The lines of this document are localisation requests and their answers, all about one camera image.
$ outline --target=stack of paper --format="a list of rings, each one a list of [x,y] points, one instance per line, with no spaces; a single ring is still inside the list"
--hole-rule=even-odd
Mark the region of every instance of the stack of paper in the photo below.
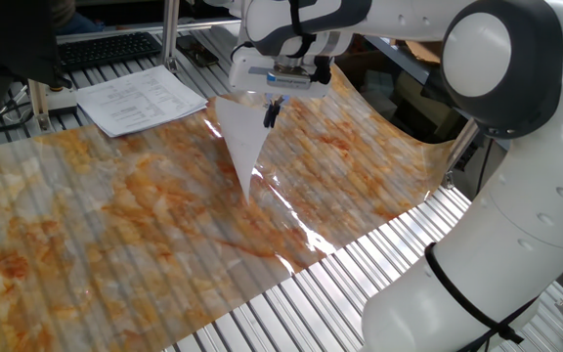
[[[110,137],[142,131],[205,109],[207,100],[166,67],[133,73],[77,92],[77,104]]]

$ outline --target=black cable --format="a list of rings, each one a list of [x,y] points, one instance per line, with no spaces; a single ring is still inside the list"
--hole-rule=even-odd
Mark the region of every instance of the black cable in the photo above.
[[[488,144],[488,148],[486,149],[486,156],[484,157],[484,163],[481,166],[481,173],[479,174],[479,182],[477,183],[477,193],[476,195],[479,195],[479,193],[481,192],[481,184],[484,181],[484,172],[486,172],[486,165],[488,165],[488,157],[490,156],[490,150],[493,147],[493,142],[495,140],[490,140],[490,144]]]
[[[234,54],[240,50],[240,48],[253,48],[253,43],[251,42],[244,42],[240,45],[238,45],[236,48],[234,48],[234,50],[232,51],[232,54],[230,54],[230,61],[233,63],[234,62]]]
[[[0,132],[10,131],[17,127],[21,127],[25,125],[28,121],[30,121],[34,117],[34,112],[32,110],[29,111],[26,117],[23,117],[19,122],[13,123],[11,125],[0,126]]]
[[[3,117],[6,113],[10,113],[10,112],[12,112],[12,111],[14,111],[14,110],[16,110],[18,114],[21,114],[21,112],[19,111],[19,108],[29,106],[29,105],[31,105],[31,103],[17,104],[17,102],[15,102],[15,101],[10,101],[10,102],[6,103],[5,106],[7,106],[7,105],[11,105],[11,106],[13,106],[13,107],[12,107],[12,108],[8,108],[8,109],[7,109],[6,111],[4,111],[3,113],[0,113],[0,117]]]
[[[0,116],[5,115],[6,113],[10,112],[11,110],[18,110],[21,107],[26,107],[28,105],[30,105],[30,102],[27,103],[21,103],[21,104],[17,104],[17,102],[12,101],[12,102],[8,102],[8,104],[6,104],[6,107],[8,107],[7,110],[5,110],[3,113],[0,113]]]

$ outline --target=aluminum profile table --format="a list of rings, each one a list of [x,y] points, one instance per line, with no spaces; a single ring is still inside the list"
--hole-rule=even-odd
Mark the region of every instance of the aluminum profile table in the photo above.
[[[217,66],[198,68],[181,54],[178,77],[204,97],[230,92],[230,53],[236,45],[238,22],[181,26],[212,51]],[[74,41],[121,34],[70,36]],[[160,41],[161,28],[150,28]],[[101,83],[155,66],[156,57],[130,60],[67,73],[77,88]],[[21,86],[13,85],[13,97]],[[18,112],[1,118],[13,123]],[[57,131],[93,123],[82,110],[52,117]],[[0,132],[0,144],[37,136],[37,127]],[[470,201],[458,190],[440,188],[425,203],[359,238],[323,261],[267,290],[216,322],[168,347],[175,351],[357,351],[363,344],[361,317],[367,300],[392,284],[422,255],[430,242],[439,241],[463,215]],[[553,284],[541,296],[537,316],[520,332],[526,338],[517,346],[505,342],[496,351],[563,351],[563,319],[555,302],[563,288]]]

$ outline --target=black strap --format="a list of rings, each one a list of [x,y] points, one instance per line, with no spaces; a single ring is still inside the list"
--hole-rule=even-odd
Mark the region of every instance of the black strap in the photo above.
[[[316,34],[308,34],[303,31],[301,26],[301,20],[299,19],[299,0],[288,0],[290,2],[290,18],[292,19],[292,30],[294,34],[300,36],[302,39],[301,48],[299,51],[288,56],[292,59],[303,58],[305,54],[310,50],[310,46],[317,40]]]
[[[330,58],[328,57],[315,57],[314,65],[317,70],[310,76],[311,82],[319,82],[327,85],[331,81],[331,67],[329,65]]]
[[[524,340],[523,337],[519,336],[509,324],[505,323],[507,319],[503,320],[500,323],[495,322],[492,318],[488,317],[477,307],[475,307],[475,305],[472,304],[459,291],[459,289],[457,289],[457,287],[455,287],[454,283],[451,280],[449,280],[447,274],[445,274],[445,272],[440,267],[440,264],[438,264],[438,260],[436,260],[436,256],[434,255],[434,250],[433,250],[435,245],[436,245],[435,243],[431,243],[425,248],[425,259],[427,259],[427,264],[429,264],[429,267],[436,275],[436,279],[438,279],[438,281],[443,285],[443,287],[451,294],[454,300],[457,301],[457,303],[459,303],[459,305],[462,308],[464,308],[466,312],[468,312],[468,314],[473,316],[473,318],[477,319],[481,324],[490,328],[490,331],[488,333],[492,332],[491,336],[494,335],[495,333],[498,333],[498,335],[501,338],[505,340],[510,340],[516,344],[523,342]],[[526,305],[527,307],[524,306],[525,309],[521,308],[522,311],[524,312],[527,308],[529,308],[529,305]]]

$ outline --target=flexible sheet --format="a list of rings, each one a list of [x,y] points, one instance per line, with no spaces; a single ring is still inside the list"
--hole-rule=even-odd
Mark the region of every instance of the flexible sheet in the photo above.
[[[0,351],[160,351],[423,202],[451,146],[392,126],[336,69],[326,98],[284,107],[247,205],[208,105],[0,146]]]

